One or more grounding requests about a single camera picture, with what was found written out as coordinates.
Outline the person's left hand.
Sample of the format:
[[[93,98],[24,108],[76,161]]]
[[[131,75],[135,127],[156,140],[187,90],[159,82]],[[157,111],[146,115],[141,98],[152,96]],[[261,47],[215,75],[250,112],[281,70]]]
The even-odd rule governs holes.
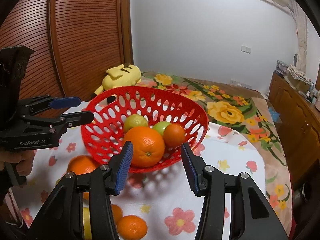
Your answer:
[[[16,164],[20,176],[28,176],[33,168],[35,153],[33,150],[21,152],[0,151],[0,170],[4,170],[4,163]]]

